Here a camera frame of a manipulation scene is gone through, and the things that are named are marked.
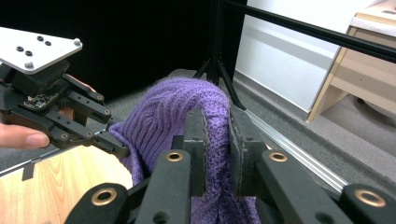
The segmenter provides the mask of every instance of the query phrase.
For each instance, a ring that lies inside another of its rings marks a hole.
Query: purple beanie
[[[146,93],[132,114],[110,131],[129,149],[121,162],[134,185],[150,176],[158,155],[184,132],[188,111],[202,108],[207,122],[206,193],[192,198],[192,223],[260,223],[254,198],[233,194],[230,172],[228,97],[216,85],[196,78],[168,77]]]

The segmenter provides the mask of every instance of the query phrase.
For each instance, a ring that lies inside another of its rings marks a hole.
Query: wooden cabinet
[[[348,34],[396,48],[394,8],[392,3],[385,2],[358,12]],[[348,94],[396,114],[396,64],[341,48],[308,120],[313,120]]]

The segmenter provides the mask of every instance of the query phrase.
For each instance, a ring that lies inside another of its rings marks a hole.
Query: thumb
[[[0,123],[0,147],[38,148],[46,147],[49,143],[49,138],[40,131]]]

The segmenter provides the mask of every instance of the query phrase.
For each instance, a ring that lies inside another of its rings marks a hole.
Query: white panel
[[[345,33],[361,8],[381,0],[248,0],[251,7]],[[245,17],[236,70],[309,112],[339,50],[334,44]]]

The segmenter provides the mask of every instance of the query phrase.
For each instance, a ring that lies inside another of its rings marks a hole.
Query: white mounting plate
[[[0,27],[0,62],[32,75],[82,49],[78,39],[66,39]]]

